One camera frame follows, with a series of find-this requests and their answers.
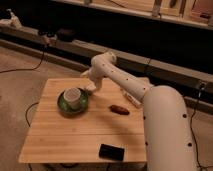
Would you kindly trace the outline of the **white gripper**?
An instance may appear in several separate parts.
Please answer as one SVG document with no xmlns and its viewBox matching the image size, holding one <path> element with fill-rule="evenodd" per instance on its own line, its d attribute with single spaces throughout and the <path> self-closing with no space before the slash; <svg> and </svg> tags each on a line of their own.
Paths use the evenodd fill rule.
<svg viewBox="0 0 213 171">
<path fill-rule="evenodd" d="M 89 70 L 84 71 L 81 74 L 81 77 L 82 78 L 88 78 L 90 80 L 89 84 L 94 84 L 96 86 L 96 91 L 95 92 L 99 91 L 102 88 L 102 78 L 92 75 Z"/>
</svg>

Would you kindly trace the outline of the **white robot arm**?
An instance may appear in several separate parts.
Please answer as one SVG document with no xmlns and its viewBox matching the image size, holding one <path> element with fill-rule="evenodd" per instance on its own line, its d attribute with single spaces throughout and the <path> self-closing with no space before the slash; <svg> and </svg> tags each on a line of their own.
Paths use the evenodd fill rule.
<svg viewBox="0 0 213 171">
<path fill-rule="evenodd" d="M 106 52 L 91 59 L 87 91 L 102 88 L 106 76 L 143 104 L 148 171 L 197 171 L 190 120 L 182 95 L 166 85 L 154 86 L 115 66 L 117 57 Z"/>
</svg>

